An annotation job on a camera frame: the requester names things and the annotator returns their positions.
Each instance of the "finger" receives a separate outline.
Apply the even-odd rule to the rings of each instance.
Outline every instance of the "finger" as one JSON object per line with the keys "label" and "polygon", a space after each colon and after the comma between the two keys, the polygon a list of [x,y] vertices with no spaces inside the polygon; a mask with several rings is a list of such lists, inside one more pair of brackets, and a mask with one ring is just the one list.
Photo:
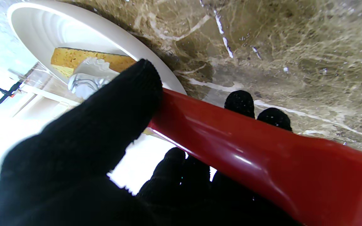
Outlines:
{"label": "finger", "polygon": [[148,204],[176,206],[180,201],[179,184],[185,152],[170,149],[157,164],[150,180],[145,182],[137,197]]}
{"label": "finger", "polygon": [[184,202],[192,204],[204,200],[209,192],[209,179],[209,166],[191,155],[188,156],[183,165],[181,179]]}
{"label": "finger", "polygon": [[274,107],[268,108],[261,112],[258,115],[257,120],[291,132],[293,131],[290,126],[290,118],[283,111]]}
{"label": "finger", "polygon": [[224,108],[255,118],[254,101],[251,94],[244,90],[237,90],[230,93],[224,103]]}

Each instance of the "red handle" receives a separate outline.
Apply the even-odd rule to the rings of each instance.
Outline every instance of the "red handle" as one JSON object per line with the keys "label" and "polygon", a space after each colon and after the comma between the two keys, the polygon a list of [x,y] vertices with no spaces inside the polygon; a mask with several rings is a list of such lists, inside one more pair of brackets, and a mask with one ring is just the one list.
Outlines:
{"label": "red handle", "polygon": [[362,153],[165,89],[149,125],[309,225],[362,225]]}

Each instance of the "sponge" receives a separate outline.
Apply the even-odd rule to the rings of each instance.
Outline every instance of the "sponge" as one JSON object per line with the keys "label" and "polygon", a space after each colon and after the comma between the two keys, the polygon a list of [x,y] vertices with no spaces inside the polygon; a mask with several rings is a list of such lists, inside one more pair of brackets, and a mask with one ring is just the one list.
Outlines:
{"label": "sponge", "polygon": [[110,53],[99,53],[87,50],[75,50],[70,48],[56,48],[51,57],[51,65],[61,74],[69,78],[80,63],[88,57],[96,57],[110,63],[110,69],[118,73],[136,63],[129,56],[122,56]]}

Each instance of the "white bowl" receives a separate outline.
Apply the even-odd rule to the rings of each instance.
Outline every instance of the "white bowl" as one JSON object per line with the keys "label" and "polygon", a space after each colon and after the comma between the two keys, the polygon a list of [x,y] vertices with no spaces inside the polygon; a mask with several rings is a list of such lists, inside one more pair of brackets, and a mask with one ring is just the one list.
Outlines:
{"label": "white bowl", "polygon": [[8,9],[12,30],[26,48],[68,84],[68,78],[51,66],[57,47],[128,55],[147,59],[157,69],[163,87],[186,94],[174,73],[156,54],[111,21],[83,8],[50,0],[13,4]]}

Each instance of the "marble countertop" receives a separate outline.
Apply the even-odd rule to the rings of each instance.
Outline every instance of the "marble countertop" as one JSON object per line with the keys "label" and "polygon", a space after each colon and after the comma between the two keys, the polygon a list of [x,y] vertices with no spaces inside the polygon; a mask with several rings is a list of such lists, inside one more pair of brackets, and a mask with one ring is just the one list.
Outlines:
{"label": "marble countertop", "polygon": [[[0,0],[0,65],[25,73],[36,60],[7,24],[6,9],[16,2]],[[192,97],[222,107],[243,89],[256,115],[277,107],[295,133],[362,150],[362,1],[64,2],[133,34]]]}

